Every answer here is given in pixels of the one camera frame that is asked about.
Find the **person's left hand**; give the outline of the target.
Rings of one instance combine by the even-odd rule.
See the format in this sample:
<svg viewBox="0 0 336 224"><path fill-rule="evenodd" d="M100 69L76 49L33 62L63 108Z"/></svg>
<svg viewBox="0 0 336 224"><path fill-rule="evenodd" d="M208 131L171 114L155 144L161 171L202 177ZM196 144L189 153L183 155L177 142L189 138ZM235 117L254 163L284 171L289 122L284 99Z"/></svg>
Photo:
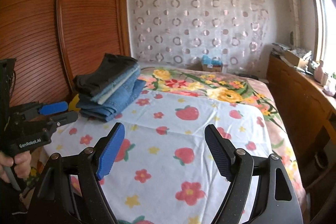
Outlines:
<svg viewBox="0 0 336 224"><path fill-rule="evenodd" d="M18 178L28 178L31 170L31 154L30 151L25 151L15 155L14 158L5 155L3 152L0 153L0 164L1 164L1 179L4 182L9 183L10 180L6 174L4 167L14 166L14 172Z"/></svg>

